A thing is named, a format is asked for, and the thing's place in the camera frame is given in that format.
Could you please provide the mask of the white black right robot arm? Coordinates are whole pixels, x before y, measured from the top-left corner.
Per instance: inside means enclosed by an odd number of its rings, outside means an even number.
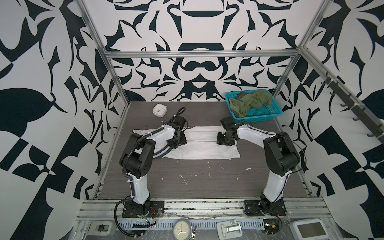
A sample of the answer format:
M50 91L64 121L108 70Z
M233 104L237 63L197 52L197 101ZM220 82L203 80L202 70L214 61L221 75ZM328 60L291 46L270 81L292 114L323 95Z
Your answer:
M293 141L286 132L272 133L249 124L237 124L232 117L221 119L221 125L225 131L218 133L218 145L231 147L238 140L246 140L265 151L270 171L267 184L259 202L245 201L245 214L255 216L276 213L282 207L288 178L300 162Z

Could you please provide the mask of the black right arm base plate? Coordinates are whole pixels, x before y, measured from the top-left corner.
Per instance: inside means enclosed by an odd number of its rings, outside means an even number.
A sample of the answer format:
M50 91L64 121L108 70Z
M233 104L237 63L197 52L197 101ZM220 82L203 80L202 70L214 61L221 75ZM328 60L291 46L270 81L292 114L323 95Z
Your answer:
M255 216L286 216L286 206L283 198L276 202L270 203L267 199L261 200L245 200L244 212L249 217Z

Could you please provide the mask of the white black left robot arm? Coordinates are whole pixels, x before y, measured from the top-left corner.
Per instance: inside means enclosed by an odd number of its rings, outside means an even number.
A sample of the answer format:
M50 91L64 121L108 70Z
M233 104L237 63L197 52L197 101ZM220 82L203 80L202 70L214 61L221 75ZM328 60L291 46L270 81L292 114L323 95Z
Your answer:
M131 187L131 200L126 209L133 214L145 215L149 211L151 196L148 190L147 174L153 159L166 156L172 150L186 145L185 125L182 116L173 116L161 127L143 135L133 133L120 158L122 174Z

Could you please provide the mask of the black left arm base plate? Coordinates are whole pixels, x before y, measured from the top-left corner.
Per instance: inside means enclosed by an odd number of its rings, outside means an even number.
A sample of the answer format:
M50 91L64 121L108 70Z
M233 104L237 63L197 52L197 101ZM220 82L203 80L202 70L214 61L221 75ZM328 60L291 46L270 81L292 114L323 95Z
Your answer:
M164 213L164 201L151 201L147 200L144 204L140 205L133 201L124 203L123 218L136 218L144 215L145 217L155 218Z

